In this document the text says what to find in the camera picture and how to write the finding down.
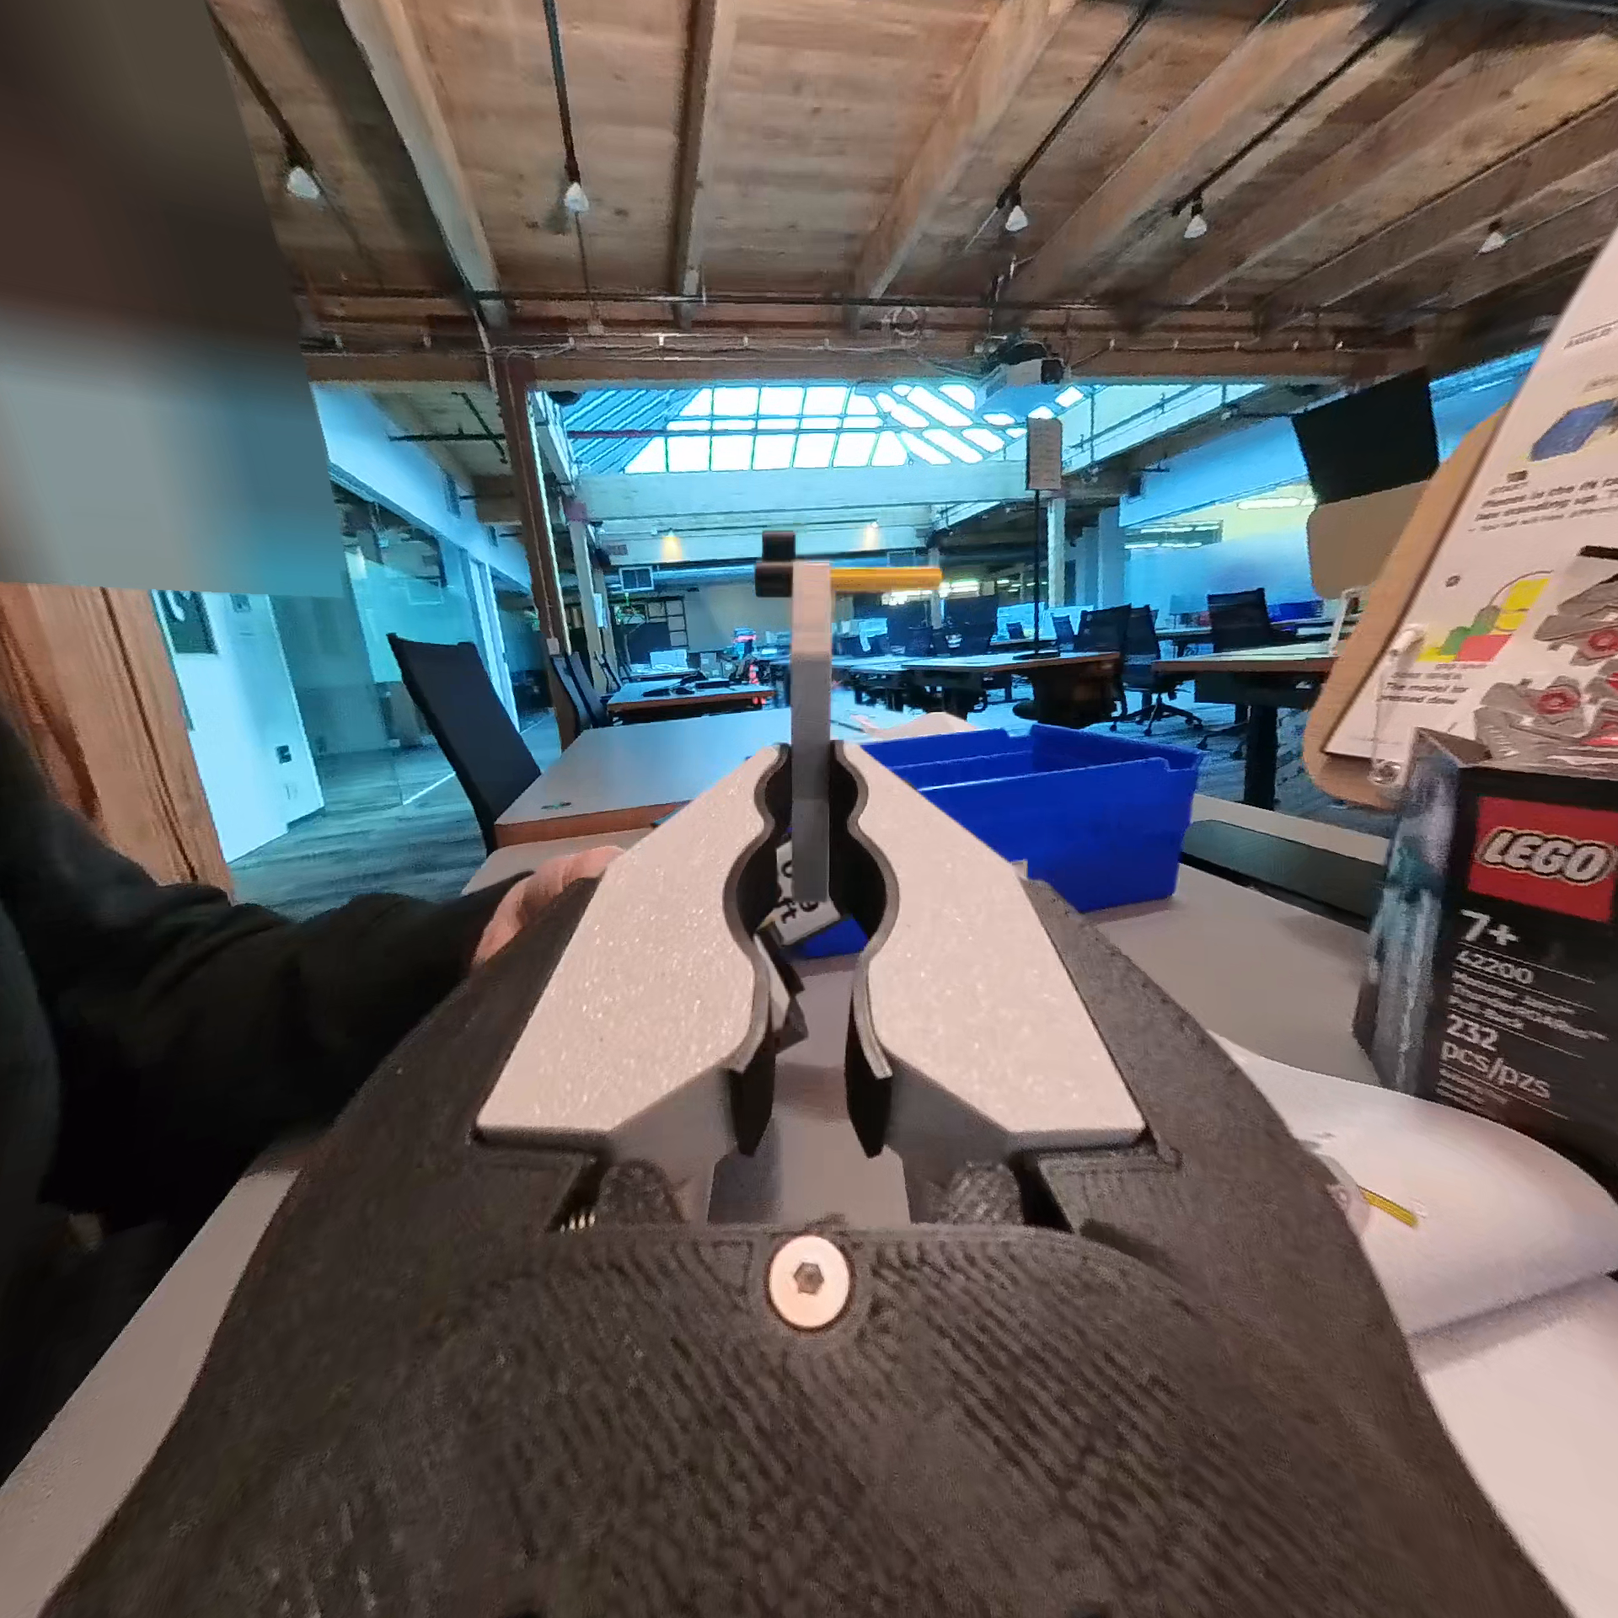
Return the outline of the grey angled toy beam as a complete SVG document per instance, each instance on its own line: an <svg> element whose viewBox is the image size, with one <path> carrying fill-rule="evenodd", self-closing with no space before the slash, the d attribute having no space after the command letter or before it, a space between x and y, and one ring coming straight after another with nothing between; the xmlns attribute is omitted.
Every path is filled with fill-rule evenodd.
<svg viewBox="0 0 1618 1618"><path fill-rule="evenodd" d="M793 897L832 900L832 564L793 564Z"/></svg>

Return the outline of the person's black jacket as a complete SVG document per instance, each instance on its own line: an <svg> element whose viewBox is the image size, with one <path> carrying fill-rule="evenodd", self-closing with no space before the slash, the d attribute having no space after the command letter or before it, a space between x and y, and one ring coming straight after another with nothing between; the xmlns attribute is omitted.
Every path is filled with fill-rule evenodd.
<svg viewBox="0 0 1618 1618"><path fill-rule="evenodd" d="M53 1426L112 1340L176 1266L233 1181L254 1164L204 1175L174 1208L115 1225L53 1178L2 1226L2 1476Z"/></svg>

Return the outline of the sign on pole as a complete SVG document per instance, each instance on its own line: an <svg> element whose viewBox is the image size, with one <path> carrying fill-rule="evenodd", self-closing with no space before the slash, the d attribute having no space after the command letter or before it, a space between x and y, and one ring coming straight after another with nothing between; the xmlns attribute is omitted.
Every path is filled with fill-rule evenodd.
<svg viewBox="0 0 1618 1618"><path fill-rule="evenodd" d="M1052 601L1063 599L1064 584L1064 473L1063 420L1029 414L1027 434L1027 491L1034 501L1034 617L1031 643L1040 650Z"/></svg>

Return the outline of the long wooden table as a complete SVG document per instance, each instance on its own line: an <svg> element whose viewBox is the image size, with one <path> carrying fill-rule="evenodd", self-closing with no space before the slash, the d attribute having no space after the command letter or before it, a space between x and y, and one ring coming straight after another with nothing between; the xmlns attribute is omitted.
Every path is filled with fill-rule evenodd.
<svg viewBox="0 0 1618 1618"><path fill-rule="evenodd" d="M610 722L649 722L678 718L708 718L727 711L759 711L775 703L771 685L751 680L627 680L605 698Z"/></svg>

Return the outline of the printed instruction sheet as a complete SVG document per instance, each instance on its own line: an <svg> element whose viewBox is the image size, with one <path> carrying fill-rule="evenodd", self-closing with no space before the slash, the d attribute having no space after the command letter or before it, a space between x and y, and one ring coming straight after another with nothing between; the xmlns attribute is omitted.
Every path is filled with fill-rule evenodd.
<svg viewBox="0 0 1618 1618"><path fill-rule="evenodd" d="M1583 548L1616 548L1616 238L1545 340L1440 545L1407 622L1426 626L1397 718L1470 733L1489 663ZM1326 749L1370 758L1375 673Z"/></svg>

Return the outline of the open instruction booklet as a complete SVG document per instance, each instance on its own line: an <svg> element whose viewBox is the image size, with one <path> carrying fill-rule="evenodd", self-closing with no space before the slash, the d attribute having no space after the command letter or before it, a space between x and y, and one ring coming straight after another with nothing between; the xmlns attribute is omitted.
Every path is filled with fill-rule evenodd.
<svg viewBox="0 0 1618 1618"><path fill-rule="evenodd" d="M1335 1178L1476 1483L1575 1614L1616 1614L1616 1200L1496 1123L1223 1044Z"/></svg>

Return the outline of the blue plastic bin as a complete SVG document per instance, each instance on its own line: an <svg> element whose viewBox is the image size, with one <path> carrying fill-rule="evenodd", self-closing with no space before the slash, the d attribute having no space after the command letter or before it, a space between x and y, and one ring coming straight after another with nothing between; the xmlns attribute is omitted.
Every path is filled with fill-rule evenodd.
<svg viewBox="0 0 1618 1618"><path fill-rule="evenodd" d="M943 714L863 731L859 743L1082 912L1177 889L1201 775L1191 749L1049 722L947 729Z"/></svg>

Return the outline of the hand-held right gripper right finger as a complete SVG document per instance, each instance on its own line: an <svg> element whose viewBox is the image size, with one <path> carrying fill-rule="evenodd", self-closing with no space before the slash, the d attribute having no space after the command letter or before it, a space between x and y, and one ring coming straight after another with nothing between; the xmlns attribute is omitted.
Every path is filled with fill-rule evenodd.
<svg viewBox="0 0 1618 1618"><path fill-rule="evenodd" d="M1148 1123L1015 867L863 743L828 764L828 890L863 945L846 1097L910 1219L972 1167L1133 1149Z"/></svg>

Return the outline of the person's left hand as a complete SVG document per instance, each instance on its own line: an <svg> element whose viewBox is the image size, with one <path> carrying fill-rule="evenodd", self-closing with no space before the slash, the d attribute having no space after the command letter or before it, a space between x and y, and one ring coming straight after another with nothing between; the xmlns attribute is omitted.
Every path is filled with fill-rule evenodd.
<svg viewBox="0 0 1618 1618"><path fill-rule="evenodd" d="M510 945L536 916L575 879L598 879L610 860L623 856L619 845L595 845L569 856L543 860L533 872L513 883L497 900L481 930L471 966L489 963Z"/></svg>

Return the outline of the black toy set box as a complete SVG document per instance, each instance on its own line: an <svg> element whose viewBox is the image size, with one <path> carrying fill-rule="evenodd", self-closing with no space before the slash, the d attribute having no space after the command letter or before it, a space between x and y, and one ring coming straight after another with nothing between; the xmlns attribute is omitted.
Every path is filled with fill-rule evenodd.
<svg viewBox="0 0 1618 1618"><path fill-rule="evenodd" d="M1616 782L1417 731L1355 1038L1385 1087L1616 1181Z"/></svg>

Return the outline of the black and tan board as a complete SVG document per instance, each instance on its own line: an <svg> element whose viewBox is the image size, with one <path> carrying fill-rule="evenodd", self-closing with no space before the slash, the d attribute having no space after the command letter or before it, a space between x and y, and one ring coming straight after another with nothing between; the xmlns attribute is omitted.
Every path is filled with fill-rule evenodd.
<svg viewBox="0 0 1618 1618"><path fill-rule="evenodd" d="M1440 469L1426 368L1344 394L1290 418L1315 498L1309 584L1324 599L1373 585Z"/></svg>

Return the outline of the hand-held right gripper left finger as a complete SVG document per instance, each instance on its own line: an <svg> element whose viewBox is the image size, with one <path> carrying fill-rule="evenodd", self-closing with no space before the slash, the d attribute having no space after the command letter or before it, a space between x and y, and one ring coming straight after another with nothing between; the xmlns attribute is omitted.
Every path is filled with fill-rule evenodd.
<svg viewBox="0 0 1618 1618"><path fill-rule="evenodd" d="M744 916L740 877L766 856L782 743L608 863L481 1110L495 1146L647 1161L705 1219L712 1168L737 1149L731 1079L771 1033L774 967Z"/></svg>

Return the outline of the toy sticker sheet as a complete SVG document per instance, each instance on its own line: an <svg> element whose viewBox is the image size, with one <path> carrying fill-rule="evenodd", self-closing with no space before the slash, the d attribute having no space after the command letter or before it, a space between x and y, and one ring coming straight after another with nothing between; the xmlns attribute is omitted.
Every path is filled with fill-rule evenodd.
<svg viewBox="0 0 1618 1618"><path fill-rule="evenodd" d="M1616 778L1616 551L1554 571L1489 663L1470 733L1495 762Z"/></svg>

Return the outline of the grey table wooden edge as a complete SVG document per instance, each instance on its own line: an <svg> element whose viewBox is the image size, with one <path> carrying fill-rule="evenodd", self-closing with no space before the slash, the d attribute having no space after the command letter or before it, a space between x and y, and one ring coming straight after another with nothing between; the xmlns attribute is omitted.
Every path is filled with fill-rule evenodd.
<svg viewBox="0 0 1618 1618"><path fill-rule="evenodd" d="M759 709L586 731L497 813L495 848L645 830L789 729Z"/></svg>

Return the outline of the black office chair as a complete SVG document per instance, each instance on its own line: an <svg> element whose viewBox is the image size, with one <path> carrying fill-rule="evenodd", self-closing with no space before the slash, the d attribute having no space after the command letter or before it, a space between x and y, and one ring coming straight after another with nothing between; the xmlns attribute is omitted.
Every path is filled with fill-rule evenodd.
<svg viewBox="0 0 1618 1618"><path fill-rule="evenodd" d="M1152 722L1181 718L1191 731L1206 731L1203 718L1169 700L1181 685L1157 670L1161 643L1150 607L1084 607L1077 629L1077 652L1117 655L1117 709L1110 721L1112 729L1137 722L1150 738Z"/></svg>

